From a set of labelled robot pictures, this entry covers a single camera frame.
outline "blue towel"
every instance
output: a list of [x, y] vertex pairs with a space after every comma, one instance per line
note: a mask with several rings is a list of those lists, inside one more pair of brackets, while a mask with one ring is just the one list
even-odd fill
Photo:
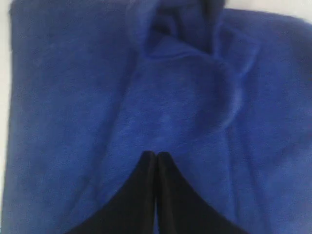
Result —
[[69, 231], [146, 150], [249, 233], [312, 233], [312, 26], [223, 5], [12, 3], [4, 234]]

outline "white background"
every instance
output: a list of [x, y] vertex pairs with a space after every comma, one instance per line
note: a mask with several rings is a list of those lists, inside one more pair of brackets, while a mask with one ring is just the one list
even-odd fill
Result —
[[[293, 15], [312, 22], [312, 0], [230, 0], [228, 1], [228, 7]], [[5, 166], [10, 93], [8, 8], [9, 1], [0, 0], [0, 205], [2, 200], [1, 188], [3, 187]]]

